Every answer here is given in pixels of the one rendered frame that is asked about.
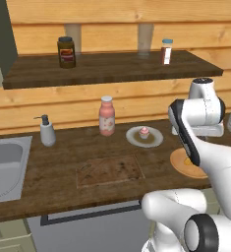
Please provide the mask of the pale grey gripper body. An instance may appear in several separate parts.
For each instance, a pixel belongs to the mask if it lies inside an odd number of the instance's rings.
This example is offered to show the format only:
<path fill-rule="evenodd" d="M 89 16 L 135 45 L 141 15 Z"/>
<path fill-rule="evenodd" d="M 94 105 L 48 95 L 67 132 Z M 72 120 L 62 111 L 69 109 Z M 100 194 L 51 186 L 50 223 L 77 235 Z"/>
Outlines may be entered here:
<path fill-rule="evenodd" d="M 216 125 L 192 126 L 191 130 L 194 132 L 194 135 L 198 137 L 221 137 L 224 134 L 224 126 L 222 123 Z"/>

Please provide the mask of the brown wooden cutting board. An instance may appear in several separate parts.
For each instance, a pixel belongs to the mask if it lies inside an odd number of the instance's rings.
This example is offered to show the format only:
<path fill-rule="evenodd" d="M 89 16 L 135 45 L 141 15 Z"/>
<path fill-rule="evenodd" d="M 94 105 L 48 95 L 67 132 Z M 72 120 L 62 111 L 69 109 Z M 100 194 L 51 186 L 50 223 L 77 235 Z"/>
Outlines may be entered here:
<path fill-rule="evenodd" d="M 76 169 L 77 188 L 96 187 L 144 179 L 135 155 L 89 159 Z"/>

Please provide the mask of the dark jam jar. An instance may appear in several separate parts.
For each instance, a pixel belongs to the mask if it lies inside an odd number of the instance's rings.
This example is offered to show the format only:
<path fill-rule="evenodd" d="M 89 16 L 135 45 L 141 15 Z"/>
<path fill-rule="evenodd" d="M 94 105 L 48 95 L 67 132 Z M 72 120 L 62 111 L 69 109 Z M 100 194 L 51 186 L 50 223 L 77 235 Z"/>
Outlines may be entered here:
<path fill-rule="evenodd" d="M 59 64 L 61 68 L 76 67 L 75 44 L 70 36 L 60 36 L 57 41 Z"/>

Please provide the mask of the pale green cabinet drawer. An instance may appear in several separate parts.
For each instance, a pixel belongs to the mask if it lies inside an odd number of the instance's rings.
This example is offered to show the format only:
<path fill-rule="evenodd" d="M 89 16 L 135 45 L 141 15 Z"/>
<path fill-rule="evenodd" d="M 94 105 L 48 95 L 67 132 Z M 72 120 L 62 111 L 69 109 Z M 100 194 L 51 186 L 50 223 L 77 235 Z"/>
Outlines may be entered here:
<path fill-rule="evenodd" d="M 0 222 L 0 252 L 37 252 L 26 219 Z"/>

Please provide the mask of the orange plate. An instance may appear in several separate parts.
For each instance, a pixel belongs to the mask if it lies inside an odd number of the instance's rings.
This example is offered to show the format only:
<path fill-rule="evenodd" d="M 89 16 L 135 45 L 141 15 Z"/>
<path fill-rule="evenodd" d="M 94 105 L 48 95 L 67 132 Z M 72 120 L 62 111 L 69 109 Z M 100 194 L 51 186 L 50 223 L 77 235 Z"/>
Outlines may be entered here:
<path fill-rule="evenodd" d="M 185 158 L 189 157 L 187 156 L 185 149 L 180 148 L 171 153 L 170 162 L 172 166 L 183 175 L 196 179 L 207 178 L 206 173 L 200 167 L 193 164 L 185 165 L 184 164 Z"/>

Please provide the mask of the grey plate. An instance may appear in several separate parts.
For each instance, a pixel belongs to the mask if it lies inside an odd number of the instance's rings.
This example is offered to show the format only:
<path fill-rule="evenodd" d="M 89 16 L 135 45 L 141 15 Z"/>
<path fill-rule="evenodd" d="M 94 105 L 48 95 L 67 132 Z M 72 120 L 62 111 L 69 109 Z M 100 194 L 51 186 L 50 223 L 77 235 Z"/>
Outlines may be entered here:
<path fill-rule="evenodd" d="M 149 130 L 149 135 L 145 140 L 140 137 L 142 127 L 147 127 Z M 157 129 L 148 126 L 132 127 L 127 131 L 126 138 L 129 143 L 141 148 L 158 147 L 163 142 L 163 135 Z"/>

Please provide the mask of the pink cupcake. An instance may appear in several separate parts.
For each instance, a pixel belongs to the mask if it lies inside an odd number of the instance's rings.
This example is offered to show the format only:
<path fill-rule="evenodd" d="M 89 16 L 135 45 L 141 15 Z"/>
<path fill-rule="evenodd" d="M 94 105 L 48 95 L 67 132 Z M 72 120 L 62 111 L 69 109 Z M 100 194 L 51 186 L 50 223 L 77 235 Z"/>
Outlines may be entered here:
<path fill-rule="evenodd" d="M 140 137 L 145 140 L 148 137 L 148 135 L 149 135 L 148 128 L 147 127 L 142 127 L 141 130 L 140 130 Z"/>

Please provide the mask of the blue-capped spice bottle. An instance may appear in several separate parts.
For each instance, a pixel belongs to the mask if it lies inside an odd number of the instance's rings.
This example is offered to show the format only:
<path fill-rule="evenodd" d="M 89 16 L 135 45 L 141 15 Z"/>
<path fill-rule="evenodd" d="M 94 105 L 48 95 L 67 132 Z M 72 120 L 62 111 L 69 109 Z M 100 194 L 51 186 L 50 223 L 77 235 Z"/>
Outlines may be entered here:
<path fill-rule="evenodd" d="M 169 65 L 171 61 L 173 40 L 171 38 L 162 39 L 161 60 L 163 65 Z"/>

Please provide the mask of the pink bottle with white cap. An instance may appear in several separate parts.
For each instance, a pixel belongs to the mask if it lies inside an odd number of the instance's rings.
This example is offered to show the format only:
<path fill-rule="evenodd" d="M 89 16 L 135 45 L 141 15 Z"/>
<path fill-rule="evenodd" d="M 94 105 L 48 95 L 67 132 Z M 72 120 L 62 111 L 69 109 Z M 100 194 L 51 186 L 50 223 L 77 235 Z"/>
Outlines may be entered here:
<path fill-rule="evenodd" d="M 99 132 L 103 136 L 111 136 L 115 132 L 115 109 L 112 100 L 113 98 L 110 95 L 101 98 Z"/>

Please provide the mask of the grey dishwasher front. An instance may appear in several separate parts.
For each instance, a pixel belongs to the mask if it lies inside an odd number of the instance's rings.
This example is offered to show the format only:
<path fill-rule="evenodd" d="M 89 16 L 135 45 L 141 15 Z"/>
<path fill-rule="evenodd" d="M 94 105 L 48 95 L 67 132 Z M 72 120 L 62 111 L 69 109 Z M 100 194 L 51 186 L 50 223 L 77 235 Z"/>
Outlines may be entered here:
<path fill-rule="evenodd" d="M 50 219 L 134 206 L 124 203 L 48 215 Z M 141 252 L 150 221 L 142 209 L 85 220 L 41 226 L 42 216 L 28 218 L 37 252 Z"/>

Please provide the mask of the grey soap dispenser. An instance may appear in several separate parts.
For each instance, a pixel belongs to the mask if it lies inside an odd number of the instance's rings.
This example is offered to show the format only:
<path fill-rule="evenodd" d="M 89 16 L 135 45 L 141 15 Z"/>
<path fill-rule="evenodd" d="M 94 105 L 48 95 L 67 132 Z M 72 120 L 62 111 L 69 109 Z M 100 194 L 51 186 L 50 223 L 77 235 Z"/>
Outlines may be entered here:
<path fill-rule="evenodd" d="M 45 147 L 52 147 L 56 142 L 56 135 L 52 123 L 48 119 L 47 114 L 43 114 L 40 117 L 40 140 Z"/>

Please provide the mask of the steel sink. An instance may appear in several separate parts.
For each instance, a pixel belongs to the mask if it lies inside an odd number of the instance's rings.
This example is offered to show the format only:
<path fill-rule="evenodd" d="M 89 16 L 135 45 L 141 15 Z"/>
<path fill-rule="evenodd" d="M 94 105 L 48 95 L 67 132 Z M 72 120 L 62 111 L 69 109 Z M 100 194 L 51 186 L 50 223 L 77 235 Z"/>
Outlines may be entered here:
<path fill-rule="evenodd" d="M 32 136 L 0 139 L 0 202 L 20 200 Z"/>

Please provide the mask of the pale shelf bracket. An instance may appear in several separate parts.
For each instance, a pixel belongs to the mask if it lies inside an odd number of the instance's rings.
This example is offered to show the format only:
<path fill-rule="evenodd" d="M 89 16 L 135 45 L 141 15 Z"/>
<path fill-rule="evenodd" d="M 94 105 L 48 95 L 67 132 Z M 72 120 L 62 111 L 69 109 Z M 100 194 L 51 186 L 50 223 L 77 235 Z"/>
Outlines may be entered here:
<path fill-rule="evenodd" d="M 138 54 L 148 56 L 151 49 L 154 24 L 138 25 Z"/>
<path fill-rule="evenodd" d="M 65 35 L 70 36 L 75 44 L 75 52 L 77 55 L 82 53 L 82 25 L 81 24 L 65 24 Z"/>

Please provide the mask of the dark wooden wall shelf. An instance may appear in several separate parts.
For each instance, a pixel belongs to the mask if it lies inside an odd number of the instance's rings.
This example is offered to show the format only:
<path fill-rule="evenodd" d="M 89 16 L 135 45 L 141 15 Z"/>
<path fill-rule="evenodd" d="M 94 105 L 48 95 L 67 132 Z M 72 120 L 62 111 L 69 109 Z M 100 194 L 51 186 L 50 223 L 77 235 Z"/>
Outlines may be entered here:
<path fill-rule="evenodd" d="M 148 56 L 136 52 L 82 54 L 77 66 L 63 69 L 56 55 L 20 56 L 4 78 L 3 88 L 30 89 L 153 80 L 215 77 L 223 70 L 186 50 L 171 54 L 163 65 L 158 51 Z"/>

